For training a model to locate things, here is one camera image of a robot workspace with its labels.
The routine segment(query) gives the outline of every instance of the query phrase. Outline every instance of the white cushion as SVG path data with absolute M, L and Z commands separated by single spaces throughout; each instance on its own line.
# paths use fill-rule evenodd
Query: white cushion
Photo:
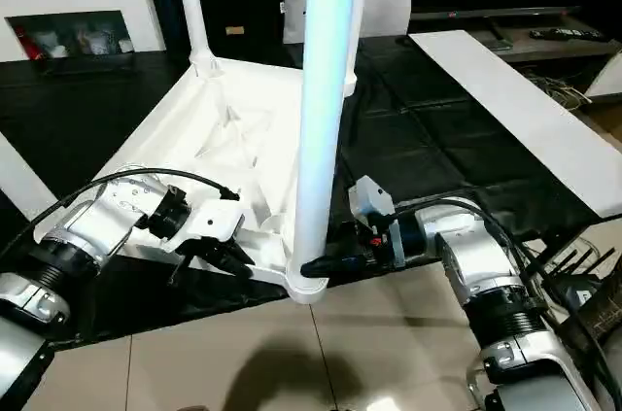
M 304 41 L 307 0 L 285 0 L 284 44 Z M 403 35 L 410 20 L 411 0 L 364 0 L 361 37 Z

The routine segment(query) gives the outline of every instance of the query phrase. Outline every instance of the tv stand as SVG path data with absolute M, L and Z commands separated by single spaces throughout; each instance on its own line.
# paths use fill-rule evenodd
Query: tv stand
M 408 32 L 463 29 L 508 63 L 613 55 L 622 50 L 622 44 L 615 40 L 606 43 L 586 40 L 558 42 L 536 40 L 529 35 L 535 29 L 554 27 L 593 30 L 571 16 L 522 16 L 412 21 Z

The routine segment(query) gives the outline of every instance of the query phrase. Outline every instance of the beige floor tile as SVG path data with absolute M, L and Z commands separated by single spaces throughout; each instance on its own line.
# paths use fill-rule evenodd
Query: beige floor tile
M 284 300 L 134 336 L 128 411 L 328 411 L 308 306 Z
M 58 353 L 24 411 L 123 411 L 129 338 Z
M 331 289 L 313 312 L 339 409 L 475 407 L 465 371 L 479 350 L 440 264 Z

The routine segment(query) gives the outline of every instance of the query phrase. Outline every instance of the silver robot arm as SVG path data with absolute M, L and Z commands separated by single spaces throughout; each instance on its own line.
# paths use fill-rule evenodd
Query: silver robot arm
M 187 257 L 192 242 L 193 257 L 201 256 L 201 241 L 234 245 L 242 221 L 239 202 L 214 198 L 191 208 L 183 191 L 154 175 L 118 178 L 72 209 L 0 273 L 0 409 L 20 409 L 30 397 L 53 358 L 47 333 L 67 322 L 83 288 L 135 227 L 159 238 L 166 252 Z
M 406 232 L 423 241 L 420 251 L 439 257 L 453 291 L 466 312 L 481 352 L 466 372 L 477 405 L 488 411 L 598 411 L 558 337 L 541 319 L 543 306 L 529 296 L 504 248 L 484 222 L 457 206 L 420 210 L 415 218 L 374 227 L 372 216 L 395 213 L 391 196 L 370 178 L 350 189 L 354 217 L 393 247 L 395 266 L 404 258 Z M 463 201 L 475 206 L 473 202 Z M 484 398 L 477 385 L 486 374 L 495 391 Z

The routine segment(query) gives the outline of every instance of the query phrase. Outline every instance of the white leg of stand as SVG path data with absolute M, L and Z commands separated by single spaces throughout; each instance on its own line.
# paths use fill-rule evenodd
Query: white leg of stand
M 190 35 L 190 45 L 192 47 L 190 61 L 196 67 L 197 74 L 199 74 L 200 70 L 204 75 L 210 75 L 218 69 L 218 65 L 207 42 L 207 31 L 205 30 L 201 0 L 182 1 Z
M 33 220 L 56 202 L 54 194 L 2 134 L 0 161 L 0 189 L 27 219 Z
M 287 279 L 299 302 L 314 302 L 328 280 L 300 275 L 325 249 L 343 104 L 353 0 L 307 0 L 294 253 Z
M 363 19 L 364 0 L 354 0 L 352 6 L 352 27 L 350 29 L 350 43 L 348 47 L 348 67 L 346 71 L 346 83 L 344 98 L 354 93 L 357 86 L 357 76 L 354 74 L 354 64 L 357 59 L 359 47 L 359 34 L 361 33 L 361 21 Z

